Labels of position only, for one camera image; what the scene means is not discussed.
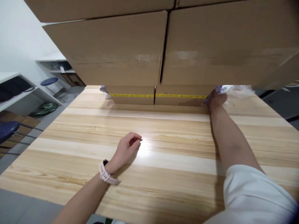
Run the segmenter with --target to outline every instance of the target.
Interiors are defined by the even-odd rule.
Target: watch strap
[[[114,179],[114,175],[111,176],[106,170],[105,170],[105,166],[104,164],[106,164],[108,162],[108,160],[103,160],[100,164],[99,164],[99,170],[100,170],[100,177],[103,181],[109,183],[109,184],[113,184],[113,185],[119,185],[119,183],[121,182],[118,179]]]

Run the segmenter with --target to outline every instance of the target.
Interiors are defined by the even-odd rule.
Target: light wood tabletop
[[[263,170],[295,199],[299,132],[252,94],[226,104]],[[128,132],[143,138],[96,214],[128,223],[202,223],[224,210],[225,174],[205,107],[116,105],[88,86],[0,176],[0,188],[64,205]]]

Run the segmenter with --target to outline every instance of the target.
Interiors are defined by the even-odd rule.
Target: white shirt
[[[224,203],[225,210],[205,224],[288,223],[298,206],[285,189],[245,165],[233,165],[227,170]]]

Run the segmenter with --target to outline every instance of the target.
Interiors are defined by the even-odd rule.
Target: hand
[[[210,104],[209,104],[210,110],[217,108],[218,106],[221,106],[222,104],[225,103],[226,100],[227,100],[226,93],[218,94],[216,90],[213,90],[210,98]]]
[[[138,148],[141,138],[140,135],[130,132],[119,141],[114,156],[105,166],[105,169],[109,174],[113,175],[130,160]]]

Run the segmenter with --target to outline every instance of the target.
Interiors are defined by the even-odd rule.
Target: stool
[[[20,128],[20,124],[17,121],[9,121],[9,122],[1,122],[0,123],[0,144],[14,136],[15,134],[23,135],[26,137],[31,137],[31,138],[36,138],[30,135],[25,135],[22,133],[18,133],[18,130]],[[30,145],[29,143],[24,143],[24,142],[17,142],[21,143],[24,145]]]
[[[54,84],[55,82],[59,83],[68,92],[68,94],[65,94],[63,97],[65,97],[66,95],[69,95],[69,94],[73,94],[74,95],[73,99],[76,98],[76,93],[73,93],[73,92],[69,91],[68,88],[64,84],[62,84],[62,82],[60,82],[59,79],[56,78],[56,77],[46,79],[46,80],[42,81],[40,85],[46,87],[51,93],[55,94],[51,89],[48,88],[48,85]],[[65,101],[63,99],[63,97],[61,97],[60,100],[59,100],[60,102],[61,102],[61,100],[63,100],[64,102],[62,102],[62,103],[67,103],[67,102],[73,100],[73,99],[71,99],[69,101]]]

